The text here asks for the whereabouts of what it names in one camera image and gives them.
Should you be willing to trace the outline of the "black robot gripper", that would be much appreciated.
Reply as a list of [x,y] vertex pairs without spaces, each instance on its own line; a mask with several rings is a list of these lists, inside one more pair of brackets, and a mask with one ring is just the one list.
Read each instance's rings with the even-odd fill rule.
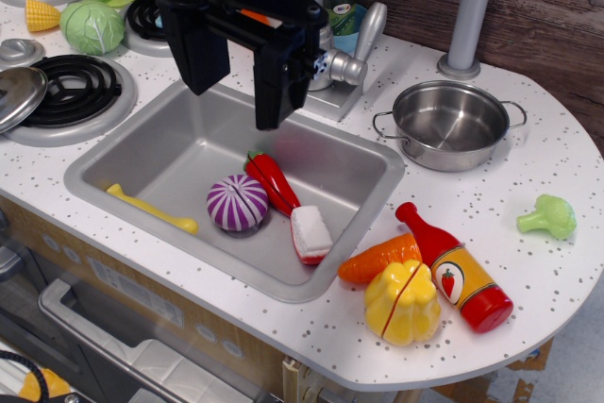
[[[254,48],[256,128],[272,130],[300,109],[327,13],[317,0],[158,0],[164,33],[183,82],[201,94],[230,72],[228,41]],[[242,12],[290,29],[254,25]]]

